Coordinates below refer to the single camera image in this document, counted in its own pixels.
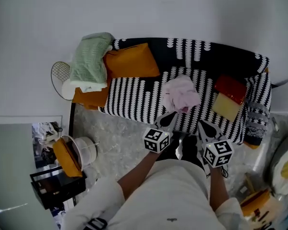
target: crumpled pink garment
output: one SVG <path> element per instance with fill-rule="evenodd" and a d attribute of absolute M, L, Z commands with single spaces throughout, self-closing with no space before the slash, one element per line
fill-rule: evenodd
<path fill-rule="evenodd" d="M 168 112 L 187 113 L 192 107 L 201 103 L 201 98 L 194 88 L 190 77 L 179 75 L 163 86 L 162 105 Z"/>

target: floor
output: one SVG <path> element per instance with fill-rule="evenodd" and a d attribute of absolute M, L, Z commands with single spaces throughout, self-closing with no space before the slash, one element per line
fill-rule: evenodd
<path fill-rule="evenodd" d="M 225 179 L 230 196 L 236 196 L 237 190 L 243 184 L 245 173 L 251 174 L 256 180 L 256 190 L 266 188 L 263 182 L 264 168 L 282 138 L 288 133 L 288 116 L 272 117 L 275 118 L 279 131 L 276 132 L 275 125 L 270 121 L 268 132 L 259 148 L 253 150 L 244 144 L 234 145 L 235 153 L 229 164 L 229 176 Z M 99 142 L 96 161 L 84 169 L 88 177 L 87 188 L 100 177 L 112 176 L 119 179 L 139 163 L 148 153 L 142 142 L 146 127 L 146 124 L 86 110 L 83 106 L 76 105 L 73 136 L 87 136 L 94 142 Z"/>

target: white t-shirt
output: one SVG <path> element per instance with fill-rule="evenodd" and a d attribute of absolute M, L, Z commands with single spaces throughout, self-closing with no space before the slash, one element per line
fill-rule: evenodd
<path fill-rule="evenodd" d="M 208 202 L 203 170 L 179 160 L 156 162 L 127 201 L 115 180 L 99 179 L 79 204 L 66 213 L 61 229 L 83 230 L 97 217 L 107 221 L 108 230 L 250 229 L 235 198 L 214 212 Z"/>

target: sleeve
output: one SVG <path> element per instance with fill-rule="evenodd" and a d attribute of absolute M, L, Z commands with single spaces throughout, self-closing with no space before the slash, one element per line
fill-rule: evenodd
<path fill-rule="evenodd" d="M 226 230 L 250 230 L 236 198 L 226 200 L 217 210 L 216 217 Z"/>
<path fill-rule="evenodd" d="M 271 105 L 269 73 L 250 77 L 247 81 L 247 119 L 244 141 L 259 146 L 268 127 Z"/>
<path fill-rule="evenodd" d="M 100 217 L 109 221 L 124 204 L 121 186 L 112 179 L 101 178 L 88 194 L 63 217 L 62 230 L 83 230 L 91 219 Z"/>

